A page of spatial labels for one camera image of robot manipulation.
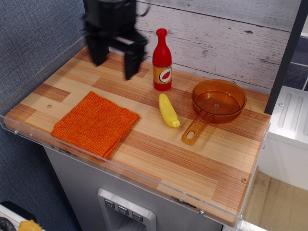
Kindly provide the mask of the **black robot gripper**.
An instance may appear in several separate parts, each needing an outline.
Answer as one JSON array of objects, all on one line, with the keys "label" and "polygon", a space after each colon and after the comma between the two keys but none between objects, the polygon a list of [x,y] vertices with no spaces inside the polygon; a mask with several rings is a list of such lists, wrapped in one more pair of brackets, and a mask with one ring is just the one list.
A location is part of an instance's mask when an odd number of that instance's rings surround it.
[{"label": "black robot gripper", "polygon": [[92,61],[100,66],[107,59],[109,47],[124,51],[125,78],[139,72],[147,45],[135,28],[138,17],[135,0],[85,0],[85,35]]}]

